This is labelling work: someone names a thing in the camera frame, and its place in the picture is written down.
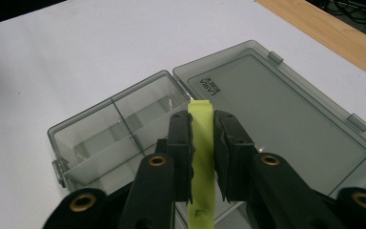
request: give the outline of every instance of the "clear plastic box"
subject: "clear plastic box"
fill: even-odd
[[[255,41],[177,67],[173,76],[157,73],[50,128],[58,180],[70,191],[108,194],[127,185],[190,99],[235,115],[260,152],[285,157],[313,189],[335,197],[343,187],[366,188],[366,122]],[[249,228],[244,204],[223,202],[216,189],[216,228],[232,220]],[[187,228],[186,204],[176,209],[176,228]]]
[[[56,170],[70,191],[111,194],[133,181],[140,159],[168,133],[189,98],[167,72],[157,73],[49,129]]]

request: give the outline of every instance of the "white surface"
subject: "white surface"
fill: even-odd
[[[0,23],[0,228],[41,228],[67,194],[49,127],[251,39],[366,121],[366,73],[253,1],[67,1]]]

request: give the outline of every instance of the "wooden edge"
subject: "wooden edge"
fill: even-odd
[[[366,72],[366,35],[305,0],[256,0]]]

